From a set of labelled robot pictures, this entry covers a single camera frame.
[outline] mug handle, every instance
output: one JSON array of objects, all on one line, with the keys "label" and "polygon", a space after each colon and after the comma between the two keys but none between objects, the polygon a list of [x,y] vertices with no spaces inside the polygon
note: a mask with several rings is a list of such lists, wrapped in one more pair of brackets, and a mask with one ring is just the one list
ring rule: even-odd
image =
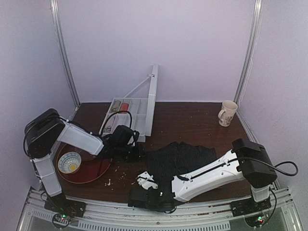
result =
[{"label": "mug handle", "polygon": [[218,113],[218,119],[221,120],[221,116],[222,114],[224,114],[226,111],[224,109],[222,109],[219,113]]}]

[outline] bowl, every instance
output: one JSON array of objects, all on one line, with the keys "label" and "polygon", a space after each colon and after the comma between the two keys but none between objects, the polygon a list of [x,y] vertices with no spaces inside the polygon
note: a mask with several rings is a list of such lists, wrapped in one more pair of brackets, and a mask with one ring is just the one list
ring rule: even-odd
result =
[{"label": "bowl", "polygon": [[65,153],[58,161],[58,169],[65,174],[76,173],[81,165],[81,156],[75,152]]}]

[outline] metal frame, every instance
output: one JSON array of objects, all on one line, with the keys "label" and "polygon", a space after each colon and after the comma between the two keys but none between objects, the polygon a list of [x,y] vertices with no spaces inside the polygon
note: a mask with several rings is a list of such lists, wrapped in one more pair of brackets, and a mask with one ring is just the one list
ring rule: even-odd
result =
[{"label": "metal frame", "polygon": [[241,73],[241,78],[240,78],[240,81],[239,81],[239,84],[236,90],[236,94],[234,97],[234,102],[236,102],[237,104],[240,100],[242,91],[244,90],[245,82],[249,75],[249,70],[251,66],[251,58],[252,58],[252,54],[256,46],[256,40],[257,40],[257,36],[259,32],[262,5],[263,5],[263,0],[255,1],[254,16],[253,16],[252,24],[251,24],[251,31],[250,31],[249,41],[248,41],[246,57],[245,57],[245,61],[244,61],[244,65],[243,65],[243,69]]},{"label": "metal frame", "polygon": [[[26,204],[20,217],[17,231],[28,231],[32,216],[44,220],[51,220],[53,212],[44,209],[41,192],[30,190]],[[277,208],[284,211],[284,219],[290,231],[301,231],[297,211],[288,188],[275,190]],[[228,224],[231,220],[243,219],[244,216],[233,217],[230,203],[249,198],[235,198],[202,203],[188,203],[180,205],[172,215],[149,210],[131,208],[123,203],[102,202],[88,199],[67,197],[68,199],[85,202],[87,204],[83,218],[75,218],[70,225],[73,228],[88,231],[127,230],[127,231],[155,231],[155,230],[198,230],[200,227],[219,226]]]},{"label": "metal frame", "polygon": [[65,69],[67,83],[68,83],[71,95],[73,97],[75,107],[79,107],[80,101],[79,101],[77,90],[74,84],[71,68],[69,66],[67,53],[66,53],[66,49],[64,45],[64,38],[63,38],[60,15],[59,15],[59,10],[58,10],[58,0],[50,0],[50,4],[51,4],[51,13],[52,13],[52,18],[53,18],[53,25],[54,25],[56,35],[58,38],[58,45],[59,45],[59,49],[60,49],[60,53],[61,53],[61,57],[62,57],[64,69]]}]

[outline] white plastic piece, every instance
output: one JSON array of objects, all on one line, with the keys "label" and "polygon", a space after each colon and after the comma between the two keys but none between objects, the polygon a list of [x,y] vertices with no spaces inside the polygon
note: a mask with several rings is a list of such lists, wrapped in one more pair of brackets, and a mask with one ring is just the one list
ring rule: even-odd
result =
[{"label": "white plastic piece", "polygon": [[[187,173],[186,176],[181,176],[191,179],[193,176],[196,176],[209,170],[210,168],[224,163],[225,160],[231,160],[234,158],[237,158],[236,153],[232,153],[230,150],[213,163],[199,168],[193,172]],[[245,178],[242,172],[238,172],[236,169],[238,166],[239,162],[233,161],[228,166],[224,165],[222,167],[216,168],[189,181],[180,180],[177,176],[175,176],[174,180],[172,181],[172,191],[175,193],[174,199],[181,202],[186,202],[199,194],[205,193],[224,184],[244,180]]]},{"label": "white plastic piece", "polygon": [[57,141],[70,144],[92,155],[98,155],[104,146],[100,138],[90,135],[81,128],[68,123],[65,123],[65,127]]},{"label": "white plastic piece", "polygon": [[[107,135],[113,133],[115,128],[119,125],[126,125],[129,127],[130,116],[129,114],[117,114],[114,115],[114,119],[110,119],[104,131],[102,131],[103,125],[107,118],[114,112],[112,110],[113,105],[116,101],[121,101],[120,107],[123,103],[129,104],[128,111],[132,114],[132,126],[131,129],[136,130],[140,133],[138,142],[145,142],[145,136],[150,136],[152,133],[153,117],[154,117],[154,108],[156,100],[156,89],[157,89],[157,78],[158,78],[158,65],[154,64],[152,73],[148,75],[143,82],[131,90],[124,98],[114,98],[109,109],[108,113],[103,121],[103,124],[100,129],[100,134]],[[150,89],[148,98],[127,98],[130,96],[137,88],[139,88],[147,80],[151,80]]]},{"label": "white plastic piece", "polygon": [[255,200],[255,202],[261,202],[261,201],[268,199],[268,197],[270,196],[269,189],[270,189],[270,185],[267,185],[259,189],[256,189],[251,186],[251,193],[252,193],[252,197]]},{"label": "white plastic piece", "polygon": [[150,176],[148,172],[143,172],[137,177],[138,184],[144,189],[149,189],[151,187],[153,187],[154,189],[158,188],[158,185],[156,183],[148,180],[153,180],[153,176]]},{"label": "white plastic piece", "polygon": [[62,192],[50,155],[33,160],[40,179],[49,196],[56,196]]}]

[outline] wooden table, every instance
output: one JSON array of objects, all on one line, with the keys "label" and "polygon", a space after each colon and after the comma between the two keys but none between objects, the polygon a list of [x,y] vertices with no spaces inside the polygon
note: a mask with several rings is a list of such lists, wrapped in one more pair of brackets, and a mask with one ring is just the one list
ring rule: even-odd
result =
[{"label": "wooden table", "polygon": [[[109,106],[110,103],[83,103],[74,121],[98,132]],[[232,148],[232,141],[247,138],[247,135],[237,116],[228,128],[218,124],[220,107],[220,103],[156,103],[152,136],[146,138],[144,150],[156,150],[173,141],[183,141],[192,145],[214,147],[217,156],[221,157]],[[125,163],[116,157],[109,170],[94,182],[77,185],[60,176],[59,181],[65,194],[69,196],[127,203],[130,189],[139,187],[135,179],[143,170],[146,170],[144,162]],[[249,194],[250,184],[244,180],[203,193],[191,202],[231,199]]]}]

